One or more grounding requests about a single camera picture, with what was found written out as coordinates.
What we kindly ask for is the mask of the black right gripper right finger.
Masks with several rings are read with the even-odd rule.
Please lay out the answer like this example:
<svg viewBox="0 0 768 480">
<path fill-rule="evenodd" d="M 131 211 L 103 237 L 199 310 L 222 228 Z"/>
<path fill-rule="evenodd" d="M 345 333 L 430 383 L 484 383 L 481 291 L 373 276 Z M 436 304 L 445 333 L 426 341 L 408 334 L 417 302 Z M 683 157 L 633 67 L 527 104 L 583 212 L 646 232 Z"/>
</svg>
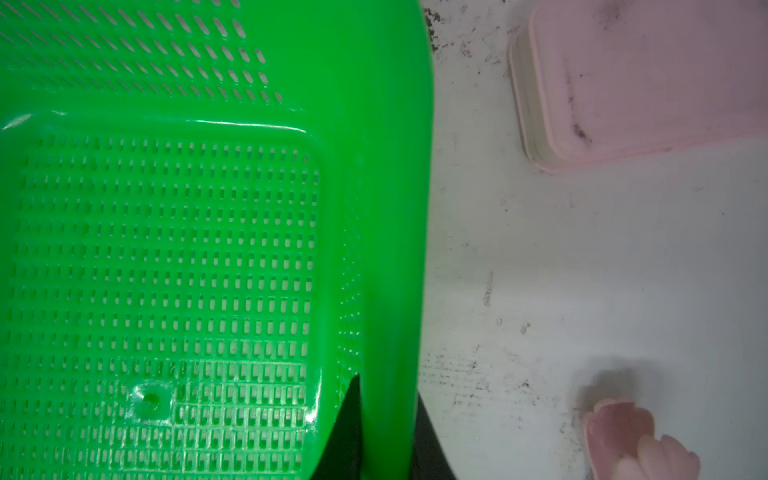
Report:
<svg viewBox="0 0 768 480">
<path fill-rule="evenodd" d="M 410 478 L 456 480 L 421 396 L 417 404 Z"/>
</svg>

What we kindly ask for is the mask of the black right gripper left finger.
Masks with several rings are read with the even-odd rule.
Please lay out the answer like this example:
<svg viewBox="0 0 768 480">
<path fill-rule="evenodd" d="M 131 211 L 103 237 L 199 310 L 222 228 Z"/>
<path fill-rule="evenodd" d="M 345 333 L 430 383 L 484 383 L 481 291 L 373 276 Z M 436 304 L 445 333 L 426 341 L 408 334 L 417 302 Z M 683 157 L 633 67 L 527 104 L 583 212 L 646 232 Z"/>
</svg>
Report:
<svg viewBox="0 0 768 480">
<path fill-rule="evenodd" d="M 349 385 L 311 480 L 359 480 L 363 459 L 360 376 Z"/>
</svg>

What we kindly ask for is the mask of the green plastic basket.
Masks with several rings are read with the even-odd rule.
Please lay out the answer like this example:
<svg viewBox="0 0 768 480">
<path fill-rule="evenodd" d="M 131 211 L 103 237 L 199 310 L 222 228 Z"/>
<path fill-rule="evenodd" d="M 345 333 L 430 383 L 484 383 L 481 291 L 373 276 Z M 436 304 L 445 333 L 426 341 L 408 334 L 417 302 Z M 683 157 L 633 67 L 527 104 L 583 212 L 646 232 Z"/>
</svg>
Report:
<svg viewBox="0 0 768 480">
<path fill-rule="evenodd" d="M 311 479 L 360 376 L 408 479 L 416 1 L 1 5 L 1 475 Z"/>
</svg>

